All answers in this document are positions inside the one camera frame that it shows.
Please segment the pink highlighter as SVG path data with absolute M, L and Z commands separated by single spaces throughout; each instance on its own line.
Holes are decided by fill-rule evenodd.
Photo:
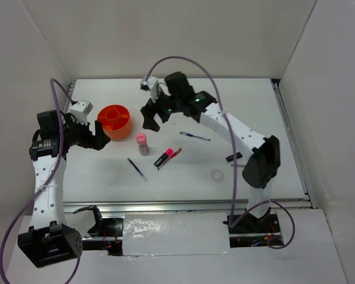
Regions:
M 173 154 L 173 150 L 171 148 L 167 149 L 155 162 L 154 166 L 159 167 L 165 162 L 171 155 Z

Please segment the red pen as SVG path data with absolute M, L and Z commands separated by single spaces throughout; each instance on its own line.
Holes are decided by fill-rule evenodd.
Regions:
M 160 170 L 166 163 L 168 163 L 170 160 L 172 160 L 175 156 L 177 156 L 180 152 L 182 151 L 181 148 L 178 150 L 174 151 L 171 155 L 169 155 L 162 163 L 157 167 L 157 170 Z

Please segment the blue refill pen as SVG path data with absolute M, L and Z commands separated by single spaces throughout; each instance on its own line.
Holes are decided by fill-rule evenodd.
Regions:
M 128 157 L 127 160 L 129 161 L 129 163 L 132 165 L 132 167 L 137 171 L 137 173 L 140 175 L 140 177 L 147 182 L 148 179 L 146 178 L 146 176 L 142 173 L 142 171 L 138 168 L 138 166 Z

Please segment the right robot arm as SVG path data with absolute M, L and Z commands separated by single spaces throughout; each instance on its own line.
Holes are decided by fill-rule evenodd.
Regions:
M 160 126 L 155 118 L 167 122 L 174 113 L 195 120 L 215 131 L 233 150 L 241 153 L 245 166 L 242 177 L 250 187 L 246 224 L 253 232 L 261 231 L 270 214 L 272 182 L 280 162 L 280 142 L 275 136 L 265 137 L 253 131 L 220 107 L 218 99 L 206 91 L 195 92 L 182 72 L 165 77 L 168 93 L 160 88 L 156 77 L 144 77 L 140 88 L 150 94 L 150 99 L 141 107 L 143 128 L 158 132 Z

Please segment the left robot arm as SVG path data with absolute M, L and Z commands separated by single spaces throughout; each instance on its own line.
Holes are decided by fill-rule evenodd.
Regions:
M 73 146 L 101 150 L 110 141 L 102 124 L 89 129 L 87 110 L 69 109 L 59 115 L 51 110 L 37 114 L 39 124 L 29 149 L 35 171 L 33 214 L 29 229 L 17 243 L 31 263 L 42 268 L 82 255 L 78 230 L 67 225 L 63 209 L 63 179 L 67 153 Z

